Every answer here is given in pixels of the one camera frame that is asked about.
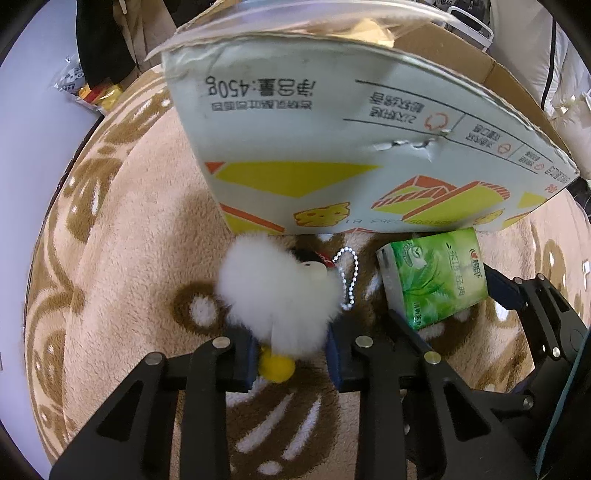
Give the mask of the green tissue pack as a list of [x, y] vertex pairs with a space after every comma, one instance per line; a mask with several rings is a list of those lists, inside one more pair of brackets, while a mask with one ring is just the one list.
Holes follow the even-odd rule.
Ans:
[[483, 258], [472, 228], [389, 243], [377, 251], [389, 308], [415, 330], [488, 297]]

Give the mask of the white fluffy duck keychain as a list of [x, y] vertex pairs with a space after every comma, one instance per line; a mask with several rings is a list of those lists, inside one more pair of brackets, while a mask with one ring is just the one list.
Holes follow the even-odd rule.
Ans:
[[257, 371], [283, 383], [297, 360], [324, 347], [329, 325], [355, 305], [359, 256], [348, 246], [335, 255], [290, 249], [266, 235], [243, 235], [226, 251], [216, 295], [226, 320], [249, 330], [260, 345]]

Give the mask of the open cardboard box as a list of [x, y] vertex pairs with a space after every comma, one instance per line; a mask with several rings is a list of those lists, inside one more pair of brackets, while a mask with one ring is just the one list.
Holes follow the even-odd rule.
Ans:
[[219, 1], [154, 53], [228, 228], [501, 230], [579, 176], [529, 92], [412, 1]]

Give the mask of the bag of plush toys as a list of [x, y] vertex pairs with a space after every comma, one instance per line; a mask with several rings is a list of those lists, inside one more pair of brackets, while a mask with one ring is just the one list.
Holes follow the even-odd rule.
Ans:
[[123, 93], [120, 85], [113, 84], [109, 79], [91, 88], [78, 54], [65, 57], [63, 68], [52, 80], [52, 86], [70, 100], [101, 115], [109, 113]]

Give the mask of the cream recliner chair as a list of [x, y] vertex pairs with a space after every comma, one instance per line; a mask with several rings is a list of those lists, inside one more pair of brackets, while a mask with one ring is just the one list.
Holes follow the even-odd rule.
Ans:
[[590, 179], [590, 73], [551, 13], [530, 0], [491, 0], [492, 56], [521, 82]]

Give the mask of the white utility cart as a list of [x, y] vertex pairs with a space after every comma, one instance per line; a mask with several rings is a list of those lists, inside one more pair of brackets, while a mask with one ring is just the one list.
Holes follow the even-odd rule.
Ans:
[[457, 6], [450, 6], [447, 13], [454, 20], [445, 24], [445, 29], [462, 38], [483, 52], [493, 44], [494, 32], [483, 21]]

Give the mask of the beige hanging trousers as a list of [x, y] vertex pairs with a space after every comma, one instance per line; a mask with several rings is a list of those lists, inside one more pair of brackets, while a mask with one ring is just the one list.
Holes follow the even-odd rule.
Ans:
[[159, 63], [148, 54], [176, 31], [163, 0], [118, 0], [113, 2], [113, 16], [122, 30], [132, 60], [143, 73]]

